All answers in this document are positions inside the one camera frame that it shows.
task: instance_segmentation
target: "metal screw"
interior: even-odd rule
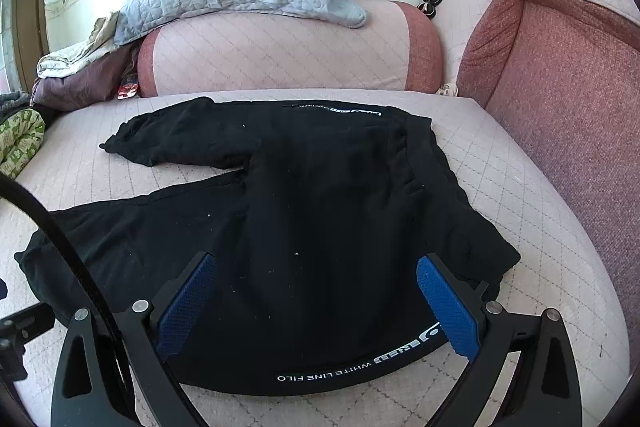
[[[89,316],[89,310],[87,308],[80,308],[75,314],[76,321],[84,321]]]
[[[502,313],[502,305],[500,304],[500,302],[489,301],[484,305],[484,307],[491,314],[499,315],[500,313]]]
[[[149,303],[145,301],[145,299],[140,299],[139,301],[135,301],[131,309],[136,313],[142,313],[149,308]]]
[[[556,310],[555,308],[549,308],[546,311],[546,316],[549,317],[549,319],[554,321],[554,322],[560,320],[560,312],[558,310]]]

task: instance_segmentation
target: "black sweatpants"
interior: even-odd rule
[[[196,252],[215,256],[215,288],[168,360],[182,383],[277,395],[384,375],[446,341],[416,283],[421,256],[487,281],[486,299],[520,258],[469,205],[431,120],[397,108],[196,98],[101,147],[147,166],[241,168],[53,214],[114,312],[151,300]],[[61,320],[89,306],[42,232],[15,258]]]

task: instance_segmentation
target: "bed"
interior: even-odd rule
[[[508,311],[539,314],[555,307],[567,324],[577,360],[584,425],[597,425],[626,385],[628,337],[620,303],[607,272],[583,227],[550,182],[484,109],[468,98],[433,96],[403,90],[270,89],[208,92],[228,100],[325,98],[394,105],[429,116],[439,146],[468,194],[472,206],[514,245],[522,260],[507,272],[500,301]],[[118,126],[137,114],[193,98],[194,94],[112,101],[60,118],[38,155],[18,181],[49,209],[148,194],[161,187],[219,174],[206,167],[163,164],[147,168],[98,148]],[[27,245],[34,224],[0,201],[0,273],[9,296],[0,316],[35,302],[12,259]],[[24,361],[30,378],[19,384],[38,425],[49,425],[52,379],[65,329],[29,344]],[[506,391],[516,358],[510,356],[485,408],[488,425]],[[466,359],[448,344],[386,377],[330,393],[302,397],[253,397],[186,387],[210,425],[422,427],[453,387]],[[138,412],[154,425],[142,395]]]

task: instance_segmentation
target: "blue rubber pad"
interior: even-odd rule
[[[418,261],[416,277],[451,347],[472,361],[480,349],[476,321],[428,257]]]
[[[216,282],[216,262],[206,255],[158,322],[156,353],[162,361],[177,355]]]

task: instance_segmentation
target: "quilted mattress cover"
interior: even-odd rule
[[[629,371],[625,319],[609,276],[586,232],[542,172],[479,105],[397,90],[270,89],[206,93],[230,100],[305,100],[393,105],[428,116],[460,185],[472,206],[495,224],[522,260],[504,276],[498,301],[509,311],[539,314],[546,307],[562,313],[574,348],[582,393],[583,425],[596,426],[624,389]],[[220,174],[209,167],[163,164],[153,168],[110,155],[98,144],[130,118],[193,98],[183,94],[104,102],[64,116],[41,150],[18,176],[49,210],[92,201],[148,194],[161,187]],[[0,201],[0,274],[9,296],[0,316],[31,305],[35,297],[13,260],[36,226]],[[18,385],[39,426],[49,425],[53,376],[65,329],[28,344],[24,363],[30,377]],[[301,397],[255,397],[185,386],[210,425],[298,427],[422,427],[449,393],[465,367],[449,344],[418,362],[367,383]],[[510,355],[478,425],[491,423],[515,369]],[[155,421],[138,393],[144,425]]]
[[[436,92],[435,26],[406,3],[356,0],[367,23],[214,13],[155,29],[138,56],[142,96],[235,89],[327,87]]]

